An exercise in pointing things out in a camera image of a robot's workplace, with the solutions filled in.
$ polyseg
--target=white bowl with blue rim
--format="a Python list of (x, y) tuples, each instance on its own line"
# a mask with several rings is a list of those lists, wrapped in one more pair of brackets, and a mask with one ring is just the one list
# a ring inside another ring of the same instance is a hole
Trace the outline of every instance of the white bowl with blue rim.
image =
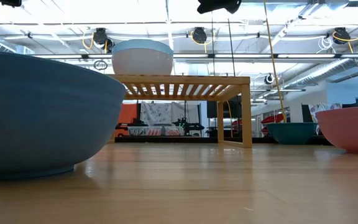
[(120, 75), (170, 75), (173, 50), (154, 40), (126, 40), (112, 49), (112, 68)]

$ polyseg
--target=large blue bowl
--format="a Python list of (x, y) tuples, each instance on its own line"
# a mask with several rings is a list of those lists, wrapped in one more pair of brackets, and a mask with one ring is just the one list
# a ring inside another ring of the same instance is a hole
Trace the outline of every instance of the large blue bowl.
[(0, 177), (71, 170), (116, 126), (125, 88), (85, 68), (0, 53)]
[(267, 130), (279, 144), (306, 144), (316, 134), (317, 123), (275, 123)]

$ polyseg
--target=ceiling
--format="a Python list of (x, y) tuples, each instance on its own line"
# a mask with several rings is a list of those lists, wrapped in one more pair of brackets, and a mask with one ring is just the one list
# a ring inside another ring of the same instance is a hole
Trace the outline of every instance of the ceiling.
[[(0, 38), (26, 46), (35, 54), (102, 54), (103, 49), (95, 46), (86, 49), (81, 40), (83, 35), (90, 37), (98, 27), (105, 27), (115, 43), (127, 39), (154, 39), (170, 45), (176, 54), (258, 54), (269, 46), (261, 3), (242, 3), (234, 15), (224, 9), (200, 15), (196, 11), (197, 0), (167, 2), (168, 5), (166, 0), (26, 0), (23, 1), (23, 8), (0, 6)], [(322, 5), (305, 19), (298, 20), (306, 3), (291, 2), (271, 3), (267, 7), (272, 38), (287, 27), (283, 38), (274, 44), (275, 53), (324, 54), (333, 50), (338, 53), (349, 50), (347, 45), (333, 44), (327, 50), (321, 50), (321, 44), (319, 47), (321, 39), (327, 33), (332, 34), (335, 27), (345, 27), (352, 38), (358, 37), (358, 7), (345, 7), (344, 1), (338, 1), (341, 3)], [(204, 27), (209, 39), (215, 34), (215, 41), (206, 46), (206, 52), (203, 45), (195, 44), (186, 36), (195, 27)], [(86, 39), (85, 44), (90, 45), (90, 39)], [(93, 66), (92, 60), (66, 62), (89, 68)], [(277, 73), (291, 68), (297, 69), (299, 64), (280, 62)], [(256, 78), (255, 86), (264, 84), (263, 78), (257, 78), (261, 73), (273, 72), (270, 63), (259, 62), (236, 63), (234, 69), (236, 75)], [(109, 67), (104, 72), (113, 71)], [(213, 72), (213, 65), (209, 62), (197, 66), (176, 62), (174, 72), (232, 75), (233, 66), (228, 62), (219, 62)]]

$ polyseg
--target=white wall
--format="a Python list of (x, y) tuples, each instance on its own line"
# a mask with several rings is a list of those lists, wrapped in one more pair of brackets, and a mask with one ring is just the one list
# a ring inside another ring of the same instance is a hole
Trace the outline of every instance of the white wall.
[[(332, 77), (331, 80), (351, 75), (355, 72), (358, 72), (357, 67), (335, 75), (335, 77)], [(356, 98), (358, 98), (358, 77), (351, 78), (340, 83), (327, 83), (327, 96), (328, 103), (355, 103)]]
[[(291, 122), (303, 122), (302, 104), (327, 103), (326, 82), (321, 81), (317, 86), (305, 87), (304, 92), (289, 92), (284, 97), (284, 107), (290, 107)], [(252, 116), (266, 113), (281, 108), (280, 101), (268, 101), (267, 105), (254, 106), (251, 109)]]

